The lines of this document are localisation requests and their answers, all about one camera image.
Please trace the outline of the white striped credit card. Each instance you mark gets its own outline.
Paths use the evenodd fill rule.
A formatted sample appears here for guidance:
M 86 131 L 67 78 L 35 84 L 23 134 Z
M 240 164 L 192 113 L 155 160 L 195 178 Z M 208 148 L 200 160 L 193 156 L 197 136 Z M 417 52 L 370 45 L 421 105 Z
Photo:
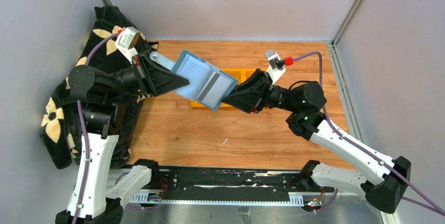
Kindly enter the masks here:
M 225 72 L 213 72 L 199 92 L 196 101 L 214 111 L 218 110 L 222 99 L 237 84 L 237 79 Z

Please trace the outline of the blue leather card holder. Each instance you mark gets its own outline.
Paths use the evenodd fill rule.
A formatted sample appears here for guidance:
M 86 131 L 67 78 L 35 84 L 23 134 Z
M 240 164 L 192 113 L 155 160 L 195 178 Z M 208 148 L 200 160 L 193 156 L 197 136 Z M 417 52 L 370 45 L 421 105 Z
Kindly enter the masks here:
M 152 52 L 150 55 L 161 55 Z M 183 50 L 175 62 L 172 72 L 187 78 L 189 85 L 176 89 L 174 92 L 190 101 L 196 101 L 199 92 L 213 72 L 222 71 L 210 62 L 198 57 L 188 50 Z

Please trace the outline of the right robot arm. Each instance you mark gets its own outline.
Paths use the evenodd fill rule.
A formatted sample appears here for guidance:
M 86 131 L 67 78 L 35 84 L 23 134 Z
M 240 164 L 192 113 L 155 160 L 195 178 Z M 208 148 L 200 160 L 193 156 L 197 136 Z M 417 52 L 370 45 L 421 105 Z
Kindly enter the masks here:
M 396 211 L 408 188 L 411 162 L 376 151 L 338 127 L 327 114 L 327 100 L 317 81 L 297 81 L 283 88 L 257 69 L 222 101 L 246 113 L 264 108 L 289 111 L 286 123 L 294 135 L 331 150 L 353 167 L 349 170 L 308 161 L 299 178 L 304 190 L 332 187 L 363 196 L 387 214 Z

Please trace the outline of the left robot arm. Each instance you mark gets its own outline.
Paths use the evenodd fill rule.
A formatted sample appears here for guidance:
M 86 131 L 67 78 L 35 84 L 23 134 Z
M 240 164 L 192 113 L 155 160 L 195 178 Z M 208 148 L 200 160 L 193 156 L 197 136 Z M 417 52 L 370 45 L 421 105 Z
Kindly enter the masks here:
M 81 125 L 81 158 L 77 182 L 67 208 L 56 223 L 120 223 L 125 207 L 143 188 L 167 187 L 156 161 L 142 159 L 111 189 L 107 189 L 114 149 L 124 126 L 121 98 L 141 91 L 159 96 L 188 85 L 147 52 L 132 57 L 132 64 L 114 73 L 89 65 L 75 67 L 69 75 L 70 97 L 78 104 Z

